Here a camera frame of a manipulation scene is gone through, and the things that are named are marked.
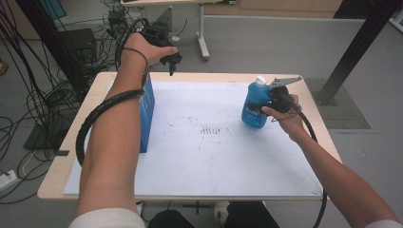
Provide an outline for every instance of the blue box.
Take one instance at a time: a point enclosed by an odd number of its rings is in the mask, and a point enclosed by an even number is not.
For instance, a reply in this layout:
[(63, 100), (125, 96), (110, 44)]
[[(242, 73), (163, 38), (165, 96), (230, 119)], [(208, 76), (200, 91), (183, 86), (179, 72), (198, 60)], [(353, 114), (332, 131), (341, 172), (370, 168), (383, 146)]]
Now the blue box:
[(148, 74), (147, 80), (144, 83), (144, 95), (140, 99), (140, 118), (141, 118), (141, 139), (140, 153), (147, 152), (148, 139), (150, 136), (152, 114), (154, 112), (154, 91), (151, 84), (151, 77)]

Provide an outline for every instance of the blue bottle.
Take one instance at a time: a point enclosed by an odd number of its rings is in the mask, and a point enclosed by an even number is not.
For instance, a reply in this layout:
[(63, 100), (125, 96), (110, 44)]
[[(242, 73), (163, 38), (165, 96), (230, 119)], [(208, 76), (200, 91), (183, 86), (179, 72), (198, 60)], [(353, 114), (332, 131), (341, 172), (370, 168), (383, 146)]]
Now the blue bottle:
[(256, 81), (248, 86), (248, 95), (242, 110), (242, 121), (256, 129), (264, 127), (267, 121), (266, 114), (260, 108), (270, 103), (270, 87), (266, 84), (266, 79), (258, 76)]

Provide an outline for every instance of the black metal frame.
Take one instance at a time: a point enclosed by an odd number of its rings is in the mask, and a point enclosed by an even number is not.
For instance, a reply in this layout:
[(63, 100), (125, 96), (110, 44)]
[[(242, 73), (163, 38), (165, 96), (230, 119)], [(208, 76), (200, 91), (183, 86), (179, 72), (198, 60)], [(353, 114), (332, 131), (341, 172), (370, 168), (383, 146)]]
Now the black metal frame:
[(337, 91), (373, 43), (376, 36), (388, 23), (400, 3), (401, 0), (379, 1), (341, 57), (323, 88), (314, 92), (318, 105), (336, 105), (334, 97)]

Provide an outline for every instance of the hand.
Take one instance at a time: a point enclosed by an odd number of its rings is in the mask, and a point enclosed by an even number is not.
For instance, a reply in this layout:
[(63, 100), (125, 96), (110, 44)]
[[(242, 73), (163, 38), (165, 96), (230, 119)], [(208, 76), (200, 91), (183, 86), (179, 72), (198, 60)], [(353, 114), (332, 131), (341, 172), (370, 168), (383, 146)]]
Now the hand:
[[(294, 94), (290, 95), (294, 99), (294, 102), (298, 103), (298, 96)], [(261, 110), (267, 115), (273, 116), (276, 120), (278, 120), (281, 128), (294, 142), (296, 142), (300, 136), (307, 135), (307, 132), (302, 124), (302, 119), (298, 114), (296, 114), (296, 111), (293, 108), (291, 108), (288, 113), (280, 113), (267, 106), (262, 107)]]
[[(148, 42), (143, 38), (143, 36), (140, 33), (131, 34), (125, 43), (125, 47), (137, 49), (138, 51), (140, 51), (147, 59), (149, 66), (157, 64), (160, 61), (160, 59), (166, 55), (172, 55), (178, 52), (178, 49), (176, 47), (152, 46), (148, 44)], [(127, 60), (130, 59), (130, 56), (132, 55), (139, 55), (139, 53), (130, 50), (123, 50), (121, 57), (122, 65), (130, 64), (130, 61)]]

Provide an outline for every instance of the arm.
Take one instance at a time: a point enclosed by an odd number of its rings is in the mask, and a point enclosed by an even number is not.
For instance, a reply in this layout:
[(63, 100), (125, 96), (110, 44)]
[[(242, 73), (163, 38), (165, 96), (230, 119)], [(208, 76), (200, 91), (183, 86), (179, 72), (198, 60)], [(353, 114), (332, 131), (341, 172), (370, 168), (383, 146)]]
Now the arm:
[[(152, 65), (175, 47), (154, 47), (142, 35), (132, 34), (125, 47), (140, 51)], [(146, 61), (131, 50), (122, 52), (122, 63), (107, 98), (142, 87)], [(125, 208), (137, 213), (134, 176), (140, 150), (140, 99), (112, 106), (92, 126), (80, 179), (76, 217), (103, 208)]]
[(299, 116), (285, 119), (289, 114), (269, 107), (262, 110), (279, 120), (283, 130), (300, 146), (330, 199), (352, 227), (365, 227), (382, 219), (397, 221), (389, 205), (365, 180), (311, 139)]

